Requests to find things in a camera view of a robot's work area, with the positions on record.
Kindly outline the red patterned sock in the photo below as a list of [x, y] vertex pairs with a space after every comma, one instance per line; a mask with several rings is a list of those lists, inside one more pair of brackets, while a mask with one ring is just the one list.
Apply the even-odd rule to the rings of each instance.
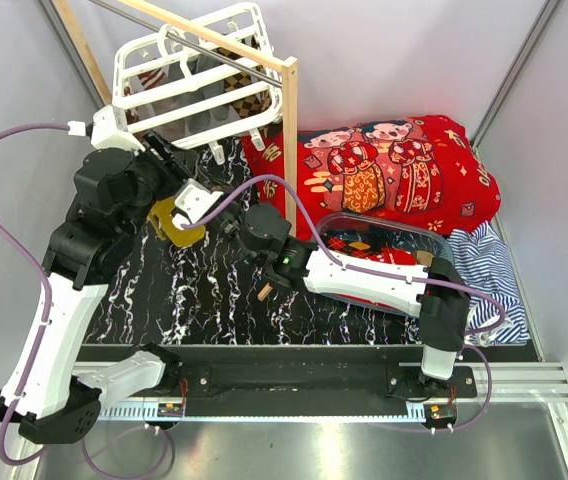
[[417, 263], [412, 253], [394, 248], [382, 248], [380, 251], [372, 253], [369, 259], [378, 263], [396, 265], [415, 265]]

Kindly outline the white plastic clip hanger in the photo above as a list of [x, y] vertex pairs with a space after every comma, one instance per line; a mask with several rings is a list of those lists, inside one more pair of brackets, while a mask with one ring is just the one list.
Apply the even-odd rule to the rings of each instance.
[[[175, 145], [184, 149], [205, 145], [218, 163], [225, 160], [219, 142], [226, 137], [245, 134], [257, 150], [264, 150], [265, 128], [282, 117], [282, 88], [253, 78], [254, 82], [247, 87], [214, 96], [214, 83], [240, 71], [190, 49], [184, 50], [166, 36], [167, 33], [179, 34], [208, 50], [218, 45], [217, 52], [221, 55], [240, 58], [242, 65], [282, 82], [282, 62], [273, 54], [260, 7], [253, 2], [240, 2], [188, 20], [148, 1], [129, 1], [126, 5], [161, 23], [158, 33], [151, 31], [125, 43], [114, 57], [113, 106], [125, 112], [133, 107], [161, 103], [159, 114], [128, 123], [128, 131], [140, 133], [180, 124], [184, 132], [175, 139]], [[165, 71], [163, 85], [131, 96], [124, 95], [128, 80], [155, 69]], [[230, 110], [226, 120], [213, 118], [215, 107], [263, 91], [270, 93], [272, 103], [262, 113], [240, 119], [234, 110]]]

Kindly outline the yellow sock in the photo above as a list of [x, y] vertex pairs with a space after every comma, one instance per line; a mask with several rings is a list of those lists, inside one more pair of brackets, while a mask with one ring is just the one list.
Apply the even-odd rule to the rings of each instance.
[[148, 214], [157, 236], [161, 240], [169, 240], [179, 248], [189, 248], [205, 237], [206, 229], [200, 226], [193, 230], [179, 230], [172, 223], [171, 212], [174, 209], [172, 196], [158, 200]]

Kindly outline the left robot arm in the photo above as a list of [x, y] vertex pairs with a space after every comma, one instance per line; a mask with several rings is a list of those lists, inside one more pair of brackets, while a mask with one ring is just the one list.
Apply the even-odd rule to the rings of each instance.
[[14, 373], [0, 389], [0, 422], [36, 445], [72, 444], [99, 414], [143, 390], [160, 396], [181, 385], [180, 358], [147, 344], [93, 374], [73, 366], [90, 320], [152, 209], [194, 175], [196, 153], [160, 135], [132, 150], [91, 152], [76, 171], [75, 196], [50, 236], [39, 306]]

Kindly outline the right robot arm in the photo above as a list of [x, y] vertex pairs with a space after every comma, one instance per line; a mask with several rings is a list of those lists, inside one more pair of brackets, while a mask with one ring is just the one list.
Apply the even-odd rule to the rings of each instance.
[[266, 203], [243, 210], [222, 200], [213, 214], [209, 225], [260, 267], [268, 282], [376, 303], [416, 318], [422, 341], [419, 387], [434, 397], [452, 387], [470, 295], [451, 262], [436, 257], [428, 266], [384, 264], [325, 251], [294, 237], [290, 222]]

